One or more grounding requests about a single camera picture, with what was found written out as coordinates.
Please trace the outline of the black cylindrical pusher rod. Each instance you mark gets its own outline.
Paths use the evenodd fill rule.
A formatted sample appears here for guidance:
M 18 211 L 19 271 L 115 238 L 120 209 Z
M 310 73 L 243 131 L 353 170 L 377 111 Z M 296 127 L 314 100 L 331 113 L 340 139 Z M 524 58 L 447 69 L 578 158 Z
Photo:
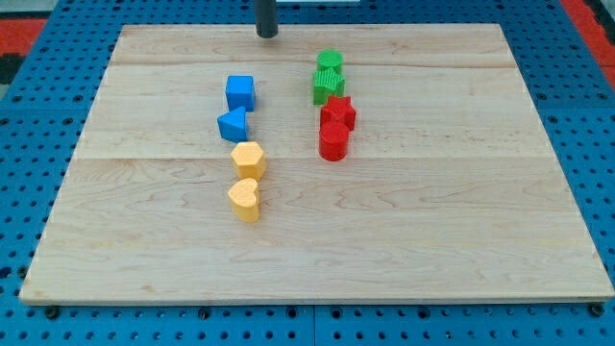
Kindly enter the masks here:
M 278 14 L 276 0 L 255 0 L 255 25 L 261 38 L 273 38 L 278 34 Z

